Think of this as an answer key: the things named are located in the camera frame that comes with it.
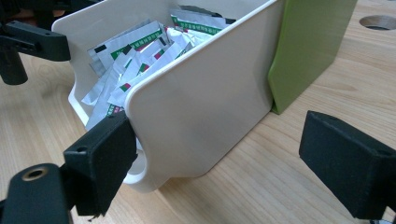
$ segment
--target black holder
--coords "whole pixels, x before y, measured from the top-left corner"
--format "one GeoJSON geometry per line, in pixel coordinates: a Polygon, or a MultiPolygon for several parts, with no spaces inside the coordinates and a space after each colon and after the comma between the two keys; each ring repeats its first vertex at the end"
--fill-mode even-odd
{"type": "Polygon", "coordinates": [[[0,0],[0,75],[8,85],[20,85],[27,81],[18,52],[39,58],[63,62],[70,60],[66,36],[50,31],[55,21],[52,10],[75,12],[101,0],[0,0]],[[6,24],[20,8],[35,13],[37,26],[18,21],[6,24]]]}
{"type": "Polygon", "coordinates": [[[396,151],[373,137],[308,111],[300,156],[353,217],[379,220],[387,206],[396,211],[396,151]]]}
{"type": "Polygon", "coordinates": [[[0,75],[8,85],[20,85],[27,81],[26,71],[18,52],[55,62],[70,60],[65,35],[19,21],[2,24],[0,27],[0,75]]]}
{"type": "Polygon", "coordinates": [[[107,117],[64,152],[61,168],[44,163],[11,179],[0,202],[0,223],[70,223],[80,216],[104,215],[136,154],[134,130],[122,111],[107,117]]]}

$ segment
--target green panel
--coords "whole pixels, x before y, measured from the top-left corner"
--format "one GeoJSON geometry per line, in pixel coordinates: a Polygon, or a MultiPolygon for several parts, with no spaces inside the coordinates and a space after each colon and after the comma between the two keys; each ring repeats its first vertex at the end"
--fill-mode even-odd
{"type": "Polygon", "coordinates": [[[282,113],[334,61],[357,0],[287,0],[268,78],[282,113]]]}

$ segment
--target white plastic bin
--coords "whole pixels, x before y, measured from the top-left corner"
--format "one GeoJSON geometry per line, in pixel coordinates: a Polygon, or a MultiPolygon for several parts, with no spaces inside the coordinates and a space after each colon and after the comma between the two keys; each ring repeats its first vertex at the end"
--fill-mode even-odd
{"type": "Polygon", "coordinates": [[[85,124],[81,99],[97,81],[88,49],[146,19],[172,25],[169,8],[197,6],[237,22],[135,86],[125,110],[143,151],[125,183],[142,192],[170,177],[209,171],[271,109],[267,73],[276,51],[282,0],[106,0],[57,20],[76,74],[70,104],[85,124]]]}

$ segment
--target wooden surface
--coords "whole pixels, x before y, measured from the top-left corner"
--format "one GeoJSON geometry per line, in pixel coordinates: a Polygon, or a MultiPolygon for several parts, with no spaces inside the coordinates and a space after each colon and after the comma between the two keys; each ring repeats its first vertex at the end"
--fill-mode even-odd
{"type": "MultiPolygon", "coordinates": [[[[282,115],[270,113],[210,172],[140,194],[122,186],[93,223],[368,223],[351,217],[306,167],[298,148],[307,110],[343,119],[396,148],[396,31],[359,19],[396,15],[396,1],[360,0],[337,59],[282,115]]],[[[85,130],[67,102],[68,63],[22,57],[29,81],[0,83],[0,198],[9,179],[62,152],[85,130]]],[[[393,212],[386,214],[391,219],[393,212]]],[[[77,217],[87,223],[89,217],[77,217]]]]}

